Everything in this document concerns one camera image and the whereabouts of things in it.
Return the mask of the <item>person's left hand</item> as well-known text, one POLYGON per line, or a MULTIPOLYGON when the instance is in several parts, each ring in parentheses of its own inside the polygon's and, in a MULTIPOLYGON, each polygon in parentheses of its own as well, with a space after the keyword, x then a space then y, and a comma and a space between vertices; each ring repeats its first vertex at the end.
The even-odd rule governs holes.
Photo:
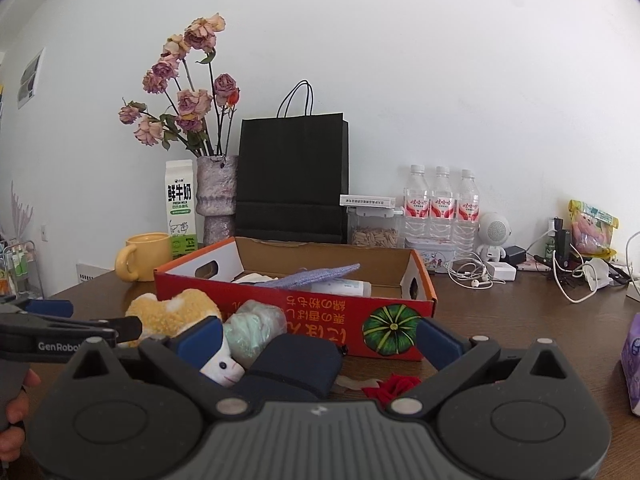
POLYGON ((14 460, 17 460, 21 455, 21 449, 26 440, 24 419, 29 411, 29 400, 26 389, 37 387, 40 384, 40 377, 30 368, 25 376, 21 392, 14 400, 6 404, 6 419, 10 424, 6 430, 2 431, 0 436, 0 457, 2 463, 14 462, 14 460))

